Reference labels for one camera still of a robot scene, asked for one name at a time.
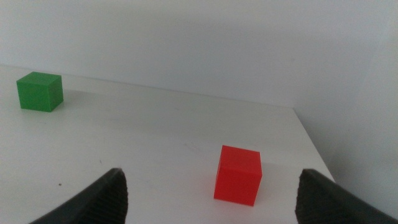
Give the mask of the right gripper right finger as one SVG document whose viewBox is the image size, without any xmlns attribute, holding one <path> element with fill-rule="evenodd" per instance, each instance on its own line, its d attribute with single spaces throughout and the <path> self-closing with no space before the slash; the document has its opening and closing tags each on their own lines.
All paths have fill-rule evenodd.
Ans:
<svg viewBox="0 0 398 224">
<path fill-rule="evenodd" d="M 299 224 L 397 224 L 397 219 L 351 194 L 315 169 L 299 177 L 295 215 Z"/>
</svg>

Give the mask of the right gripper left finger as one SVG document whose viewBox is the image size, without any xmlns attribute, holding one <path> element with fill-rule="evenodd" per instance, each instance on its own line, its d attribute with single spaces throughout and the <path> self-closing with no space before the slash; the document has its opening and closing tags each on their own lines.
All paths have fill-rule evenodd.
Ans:
<svg viewBox="0 0 398 224">
<path fill-rule="evenodd" d="M 112 168 L 59 207 L 33 224 L 125 224 L 128 211 L 127 180 Z"/>
</svg>

